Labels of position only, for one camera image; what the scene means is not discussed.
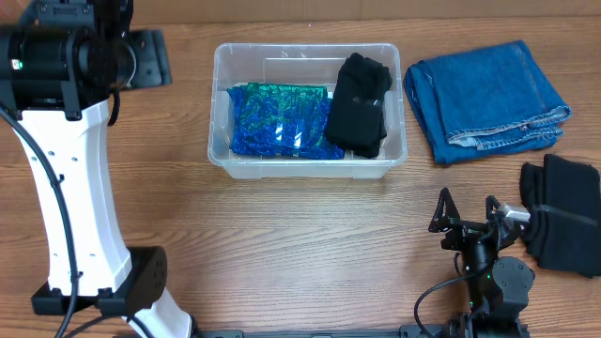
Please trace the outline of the black cloth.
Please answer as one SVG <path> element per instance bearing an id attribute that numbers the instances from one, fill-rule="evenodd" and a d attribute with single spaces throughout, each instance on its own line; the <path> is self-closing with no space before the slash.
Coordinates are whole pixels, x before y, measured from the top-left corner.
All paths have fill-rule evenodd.
<path id="1" fill-rule="evenodd" d="M 381 63 L 354 53 L 340 68 L 325 129 L 329 142 L 373 159 L 387 136 L 384 96 L 392 77 Z"/>
<path id="2" fill-rule="evenodd" d="M 530 224 L 522 235 L 541 269 L 600 275 L 600 175 L 589 164 L 546 154 L 521 167 L 519 190 Z"/>

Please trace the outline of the blue denim jeans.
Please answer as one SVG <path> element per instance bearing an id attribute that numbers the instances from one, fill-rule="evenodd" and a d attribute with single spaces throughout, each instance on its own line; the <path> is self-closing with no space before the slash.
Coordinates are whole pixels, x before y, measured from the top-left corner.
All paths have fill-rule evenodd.
<path id="1" fill-rule="evenodd" d="M 404 88 L 443 165 L 553 146 L 572 114 L 522 40 L 421 60 Z"/>

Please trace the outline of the blue green sequin cloth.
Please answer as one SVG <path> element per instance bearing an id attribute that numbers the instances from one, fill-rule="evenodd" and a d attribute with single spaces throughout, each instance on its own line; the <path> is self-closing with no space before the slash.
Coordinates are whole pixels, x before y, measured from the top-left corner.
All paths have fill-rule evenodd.
<path id="1" fill-rule="evenodd" d="M 325 137 L 331 111 L 325 86 L 248 83 L 227 93 L 234 104 L 233 152 L 309 160 L 345 157 Z"/>

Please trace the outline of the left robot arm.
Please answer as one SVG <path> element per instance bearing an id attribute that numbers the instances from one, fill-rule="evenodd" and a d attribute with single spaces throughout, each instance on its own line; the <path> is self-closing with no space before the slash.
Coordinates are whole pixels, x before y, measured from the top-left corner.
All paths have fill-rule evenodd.
<path id="1" fill-rule="evenodd" d="M 88 307 L 119 317 L 142 337 L 199 333 L 166 287 L 159 246 L 121 237 L 107 135 L 124 91 L 172 81 L 163 34 L 132 30 L 130 1 L 33 1 L 1 29 L 1 116 L 18 135 L 36 183 L 49 276 L 32 296 L 70 337 Z"/>

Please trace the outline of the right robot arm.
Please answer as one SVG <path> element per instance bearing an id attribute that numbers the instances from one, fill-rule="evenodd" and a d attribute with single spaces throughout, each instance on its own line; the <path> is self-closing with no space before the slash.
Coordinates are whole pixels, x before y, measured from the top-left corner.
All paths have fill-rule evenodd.
<path id="1" fill-rule="evenodd" d="M 528 337 L 519 322 L 519 314 L 529 303 L 535 274 L 525 262 L 501 256 L 501 250 L 513 245 L 530 224 L 530 212 L 524 207 L 501 204 L 492 195 L 485 200 L 485 221 L 463 220 L 448 189 L 439 200 L 428 226 L 431 233 L 442 233 L 443 250 L 454 251 L 458 276 L 438 288 L 464 282 L 468 288 L 467 313 L 453 316 L 441 328 L 421 326 L 428 337 Z"/>

